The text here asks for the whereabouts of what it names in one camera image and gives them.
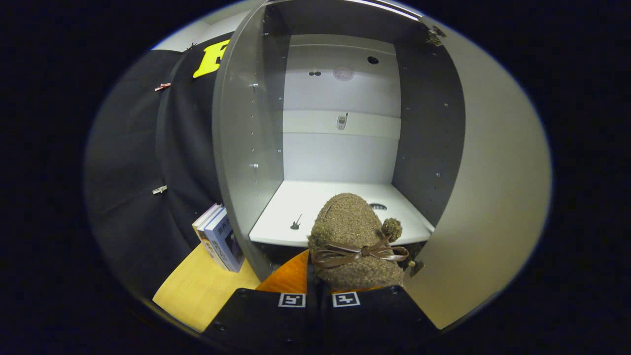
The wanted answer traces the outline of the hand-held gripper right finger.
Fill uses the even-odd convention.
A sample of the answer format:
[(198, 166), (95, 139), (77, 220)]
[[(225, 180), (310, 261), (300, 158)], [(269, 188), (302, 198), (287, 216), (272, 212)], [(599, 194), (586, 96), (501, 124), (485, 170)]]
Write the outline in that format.
[(327, 289), (320, 312), (325, 355), (416, 355), (439, 337), (439, 329), (401, 286)]

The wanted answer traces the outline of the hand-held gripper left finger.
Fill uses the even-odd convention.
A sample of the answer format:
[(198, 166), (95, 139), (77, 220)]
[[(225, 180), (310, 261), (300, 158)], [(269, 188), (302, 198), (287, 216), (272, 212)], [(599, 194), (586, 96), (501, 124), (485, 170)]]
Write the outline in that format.
[(257, 288), (237, 288), (203, 337), (223, 355), (308, 355), (312, 274), (306, 250)]

